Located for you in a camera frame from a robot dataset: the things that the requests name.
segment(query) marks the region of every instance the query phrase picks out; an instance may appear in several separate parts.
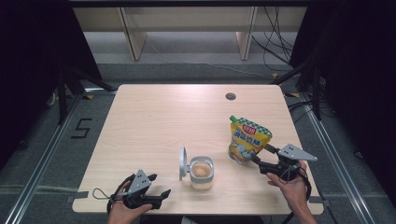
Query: yellow pouch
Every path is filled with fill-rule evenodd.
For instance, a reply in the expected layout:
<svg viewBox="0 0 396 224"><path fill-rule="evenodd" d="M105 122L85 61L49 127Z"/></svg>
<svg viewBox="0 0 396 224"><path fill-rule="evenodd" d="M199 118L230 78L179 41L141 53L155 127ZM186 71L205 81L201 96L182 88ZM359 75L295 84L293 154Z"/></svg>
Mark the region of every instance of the yellow pouch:
<svg viewBox="0 0 396 224"><path fill-rule="evenodd" d="M258 154L270 142L271 132L248 119L237 119L230 116L231 123L231 144L228 154L231 159L239 164L250 161L250 152L253 150Z"/></svg>

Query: jar lid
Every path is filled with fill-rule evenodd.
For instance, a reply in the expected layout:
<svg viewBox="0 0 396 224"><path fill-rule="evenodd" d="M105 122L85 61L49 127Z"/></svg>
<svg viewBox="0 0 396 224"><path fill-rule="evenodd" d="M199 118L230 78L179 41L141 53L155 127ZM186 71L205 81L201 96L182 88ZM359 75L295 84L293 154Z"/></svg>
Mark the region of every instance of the jar lid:
<svg viewBox="0 0 396 224"><path fill-rule="evenodd" d="M187 172L190 171L190 166L187 165L187 152L186 148L181 147L179 150L179 180L186 176Z"/></svg>

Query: person's hand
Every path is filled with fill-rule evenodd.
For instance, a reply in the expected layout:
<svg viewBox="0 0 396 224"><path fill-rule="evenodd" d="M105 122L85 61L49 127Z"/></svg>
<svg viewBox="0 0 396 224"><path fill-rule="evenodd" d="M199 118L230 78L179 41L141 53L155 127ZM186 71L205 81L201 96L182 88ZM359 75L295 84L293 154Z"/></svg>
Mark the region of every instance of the person's hand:
<svg viewBox="0 0 396 224"><path fill-rule="evenodd" d="M120 192L123 192L124 189L130 184L131 181L128 181L122 186ZM113 206L111 207L110 214L108 215L108 224L130 224L137 217L146 213L148 210L152 208L151 204L143 204L142 206L136 209L127 208L123 201L115 201Z"/></svg>
<svg viewBox="0 0 396 224"><path fill-rule="evenodd" d="M300 169L301 173L305 175L306 165L303 161L300 161L300 164L302 168ZM277 175L271 173L267 173L266 175L270 179L268 184L279 187L288 202L289 209L297 216L301 223L317 223L306 204L306 185L299 175L287 184L282 183Z"/></svg>

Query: wooden table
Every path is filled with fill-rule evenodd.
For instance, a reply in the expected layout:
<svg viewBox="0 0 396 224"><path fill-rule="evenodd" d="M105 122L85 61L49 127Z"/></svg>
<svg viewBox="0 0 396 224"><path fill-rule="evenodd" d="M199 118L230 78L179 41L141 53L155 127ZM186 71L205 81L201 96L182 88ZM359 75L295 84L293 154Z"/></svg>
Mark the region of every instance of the wooden table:
<svg viewBox="0 0 396 224"><path fill-rule="evenodd" d="M227 93L235 100L228 100ZM280 190L269 186L259 167L239 165L228 156L231 141L229 117L246 118L268 128L270 144L301 147L284 96L275 85L122 85L114 99L75 199L76 212L105 212L107 200L92 197L95 188L114 193L128 175L143 169L157 174L147 195L171 189L159 210L149 214L276 215L290 212ZM196 156L212 158L213 187L191 187L189 176L179 181L179 148L187 149L188 161ZM262 161L277 163L277 156L262 151ZM312 196L318 190L307 169ZM321 203L310 203L313 214Z"/></svg>

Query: wrist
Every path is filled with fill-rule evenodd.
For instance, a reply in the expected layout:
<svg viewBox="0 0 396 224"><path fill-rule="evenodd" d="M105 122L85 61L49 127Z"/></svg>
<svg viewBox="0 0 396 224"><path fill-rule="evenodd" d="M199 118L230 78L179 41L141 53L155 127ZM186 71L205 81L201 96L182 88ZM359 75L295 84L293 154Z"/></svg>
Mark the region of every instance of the wrist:
<svg viewBox="0 0 396 224"><path fill-rule="evenodd" d="M304 206L299 206L296 211L294 211L294 215L297 216L300 223L317 224L306 204Z"/></svg>

